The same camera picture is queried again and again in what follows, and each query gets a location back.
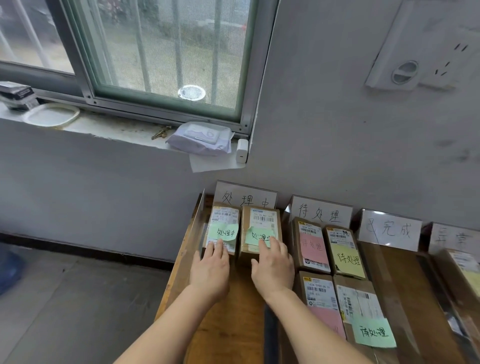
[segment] white charger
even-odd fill
[[[237,144],[237,163],[247,163],[247,155],[248,155],[248,140],[247,139],[239,139]]]

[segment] person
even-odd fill
[[[259,241],[259,260],[252,259],[252,280],[285,329],[295,355],[303,363],[370,363],[346,340],[316,318],[292,291],[295,269],[287,246],[270,237]],[[223,241],[209,242],[203,259],[195,252],[190,284],[172,305],[115,364],[180,363],[208,310],[228,294],[228,251]]]

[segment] window frame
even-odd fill
[[[228,126],[240,137],[250,135],[260,95],[278,0],[258,1],[250,59],[246,70],[240,122],[99,97],[93,89],[63,1],[45,0],[45,2],[75,74],[0,61],[0,77],[3,79],[31,85],[40,98],[77,106],[86,105],[89,106],[89,109],[95,109],[103,113],[171,126],[180,126],[188,121],[210,122]]]

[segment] black baseboard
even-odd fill
[[[85,258],[99,259],[99,260],[108,260],[111,262],[123,263],[127,265],[149,267],[161,270],[173,269],[172,262],[165,260],[146,258],[143,256],[122,254],[116,252],[109,252],[105,250],[98,250],[94,248],[88,248],[78,245],[70,245],[58,242],[50,242],[41,239],[30,238],[26,236],[18,235],[9,235],[0,232],[0,242],[24,246],[26,248],[38,249],[38,250],[48,250],[50,252],[64,253],[82,256]]]

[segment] pink sticky note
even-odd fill
[[[310,311],[312,311],[312,313],[317,316],[319,320],[321,320],[325,325],[335,331],[340,337],[343,337],[345,340],[347,339],[347,337],[345,336],[345,331],[343,330],[343,323],[340,312],[323,307],[309,306],[308,308],[310,308]]]
[[[300,249],[305,259],[328,265],[328,257],[323,238],[301,232]]]

